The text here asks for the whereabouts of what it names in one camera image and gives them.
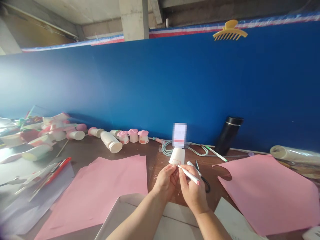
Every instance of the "white paper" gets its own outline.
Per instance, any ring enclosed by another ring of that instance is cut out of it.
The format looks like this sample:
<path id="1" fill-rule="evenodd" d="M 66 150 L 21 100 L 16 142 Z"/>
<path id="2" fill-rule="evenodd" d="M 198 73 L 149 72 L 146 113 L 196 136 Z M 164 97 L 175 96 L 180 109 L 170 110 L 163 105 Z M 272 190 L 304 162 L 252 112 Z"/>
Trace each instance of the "white paper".
<path id="1" fill-rule="evenodd" d="M 267 240 L 266 237 L 256 234 L 246 218 L 223 197 L 221 197 L 214 214 L 233 240 Z"/>
<path id="2" fill-rule="evenodd" d="M 23 235 L 29 232 L 69 186 L 73 177 L 71 163 L 68 163 L 30 202 L 29 199 L 37 185 L 23 191 L 1 214 L 0 222 L 5 226 L 4 234 Z"/>

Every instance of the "table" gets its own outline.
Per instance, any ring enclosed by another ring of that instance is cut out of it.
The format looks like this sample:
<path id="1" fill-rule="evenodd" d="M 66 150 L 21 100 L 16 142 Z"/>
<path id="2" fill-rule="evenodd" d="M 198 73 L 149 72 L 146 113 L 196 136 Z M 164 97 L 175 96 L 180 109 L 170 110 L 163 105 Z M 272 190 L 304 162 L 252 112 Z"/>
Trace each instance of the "table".
<path id="1" fill-rule="evenodd" d="M 45 161 L 42 161 L 41 164 L 43 166 L 46 166 L 50 161 L 52 161 L 57 153 L 60 151 L 62 146 L 64 145 L 66 140 L 58 142 L 54 146 L 54 150 L 50 152 L 48 159 Z M 88 166 L 91 162 L 93 162 L 97 157 L 103 157 L 110 160 L 116 160 L 116 159 L 122 159 L 125 157 L 133 156 L 140 154 L 141 156 L 146 156 L 147 160 L 147 180 L 148 180 L 148 191 L 150 191 L 155 182 L 156 177 L 154 175 L 157 175 L 160 170 L 168 164 L 168 161 L 170 157 L 167 157 L 163 155 L 163 153 L 159 153 L 158 149 L 161 145 L 153 140 L 150 140 L 147 144 L 140 144 L 140 143 L 128 143 L 126 145 L 123 145 L 122 150 L 117 154 L 112 154 L 110 151 L 105 147 L 103 142 L 100 138 L 96 137 L 90 137 L 86 136 L 81 141 L 75 141 L 70 140 L 64 150 L 61 152 L 60 157 L 67 158 L 72 157 L 72 167 L 75 172 L 75 174 L 79 171 L 80 168 L 84 166 Z M 198 146 L 191 146 L 199 153 L 203 152 L 203 149 Z M 18 149 L 19 151 L 30 149 L 31 147 L 28 145 L 20 146 Z M 4 150 L 0 150 L 0 156 L 3 156 Z M 9 154 L 9 149 L 5 150 L 5 154 Z M 228 155 L 243 155 L 242 152 L 238 151 L 229 151 Z M 236 209 L 236 205 L 229 197 L 228 193 L 225 191 L 221 183 L 219 182 L 217 178 L 217 174 L 212 169 L 213 164 L 220 164 L 223 163 L 221 159 L 218 157 L 200 157 L 190 150 L 186 150 L 185 154 L 185 162 L 191 161 L 193 164 L 195 163 L 195 160 L 198 160 L 200 172 L 207 179 L 211 186 L 211 192 L 207 194 L 207 200 L 209 207 L 214 211 L 215 208 L 218 205 L 218 202 L 221 197 L 224 197 L 229 203 L 231 203 Z M 171 202 L 184 205 L 186 206 L 186 203 L 183 199 L 182 193 L 180 192 L 180 184 L 178 183 L 178 186 L 176 188 L 176 191 L 174 193 L 174 197 L 172 198 Z M 26 235 L 23 235 L 22 237 L 25 240 L 33 240 L 39 230 L 41 229 L 42 225 L 45 223 L 45 221 L 50 216 L 51 211 L 48 211 L 41 219 L 40 221 L 34 226 L 34 228 L 28 232 Z M 88 240 L 88 239 L 94 239 L 94 237 L 97 235 L 101 225 L 97 225 L 94 227 L 90 227 L 87 229 L 83 229 L 77 232 L 73 232 L 70 234 L 66 234 L 64 236 L 57 237 L 55 239 L 59 240 L 70 240 L 70 239 L 78 239 L 78 240 Z M 278 234 L 275 236 L 269 236 L 268 238 L 271 240 L 282 240 L 282 239 L 292 239 L 292 240 L 300 240 L 302 239 L 302 233 L 304 233 L 305 230 L 300 231 L 294 231 L 290 233 L 284 233 L 284 234 Z"/>

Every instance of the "pink paper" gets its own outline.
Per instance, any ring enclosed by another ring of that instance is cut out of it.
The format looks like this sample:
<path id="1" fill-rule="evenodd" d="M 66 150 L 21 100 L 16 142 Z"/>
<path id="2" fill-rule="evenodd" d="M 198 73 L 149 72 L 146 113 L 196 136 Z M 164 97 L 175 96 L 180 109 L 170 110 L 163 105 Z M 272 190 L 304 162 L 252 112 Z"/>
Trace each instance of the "pink paper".
<path id="1" fill-rule="evenodd" d="M 232 176 L 231 181 L 218 177 L 221 184 L 260 236 L 320 223 L 317 187 L 273 157 L 255 155 L 219 165 Z"/>
<path id="2" fill-rule="evenodd" d="M 81 168 L 35 240 L 104 223 L 121 195 L 147 194 L 146 156 L 110 161 L 98 157 Z"/>

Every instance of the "white marker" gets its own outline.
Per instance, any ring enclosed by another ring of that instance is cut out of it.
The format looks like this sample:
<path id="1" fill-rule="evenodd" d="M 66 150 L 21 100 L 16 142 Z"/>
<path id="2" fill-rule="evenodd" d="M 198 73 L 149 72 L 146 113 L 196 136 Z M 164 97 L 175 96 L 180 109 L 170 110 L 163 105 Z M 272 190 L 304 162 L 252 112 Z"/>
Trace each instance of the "white marker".
<path id="1" fill-rule="evenodd" d="M 190 172 L 188 172 L 186 169 L 182 168 L 180 165 L 178 165 L 179 168 L 182 169 L 182 171 L 192 180 L 194 181 L 198 186 L 200 186 L 200 180 L 194 176 L 193 174 L 191 174 Z"/>

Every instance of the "white box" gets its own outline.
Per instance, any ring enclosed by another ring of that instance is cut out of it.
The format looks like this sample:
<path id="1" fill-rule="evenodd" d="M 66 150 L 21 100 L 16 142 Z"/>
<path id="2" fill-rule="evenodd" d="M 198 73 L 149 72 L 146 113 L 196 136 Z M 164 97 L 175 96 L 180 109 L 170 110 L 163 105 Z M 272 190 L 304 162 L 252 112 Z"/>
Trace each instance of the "white box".
<path id="1" fill-rule="evenodd" d="M 94 240 L 105 240 L 144 199 L 142 194 L 119 197 Z M 202 240 L 197 221 L 188 207 L 169 202 L 162 214 L 154 239 Z"/>

